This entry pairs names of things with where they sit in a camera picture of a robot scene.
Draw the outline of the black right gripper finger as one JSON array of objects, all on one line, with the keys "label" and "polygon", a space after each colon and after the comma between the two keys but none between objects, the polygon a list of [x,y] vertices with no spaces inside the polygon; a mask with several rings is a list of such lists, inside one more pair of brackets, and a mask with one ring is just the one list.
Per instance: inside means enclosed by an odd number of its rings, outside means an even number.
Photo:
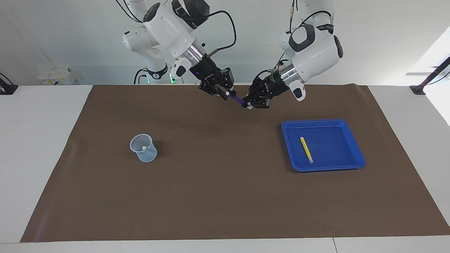
[{"label": "black right gripper finger", "polygon": [[224,79],[223,85],[221,87],[226,89],[226,95],[235,97],[234,90],[234,77],[230,68],[221,70],[221,76]]},{"label": "black right gripper finger", "polygon": [[210,94],[211,96],[213,96],[213,95],[218,95],[218,96],[220,96],[223,100],[227,100],[227,95],[226,95],[226,93],[220,88],[219,85],[200,84],[198,88],[199,88],[201,91],[204,91],[204,92]]}]

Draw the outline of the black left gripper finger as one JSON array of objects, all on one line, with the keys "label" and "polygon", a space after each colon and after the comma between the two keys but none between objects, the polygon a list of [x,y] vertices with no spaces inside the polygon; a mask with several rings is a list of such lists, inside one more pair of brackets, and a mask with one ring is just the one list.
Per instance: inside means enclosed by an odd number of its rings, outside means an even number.
[{"label": "black left gripper finger", "polygon": [[248,108],[248,109],[252,109],[252,108],[268,109],[269,108],[269,100],[263,99],[263,100],[244,101],[243,107]]},{"label": "black left gripper finger", "polygon": [[254,79],[249,87],[248,100],[255,100],[260,97],[263,85],[262,79]]}]

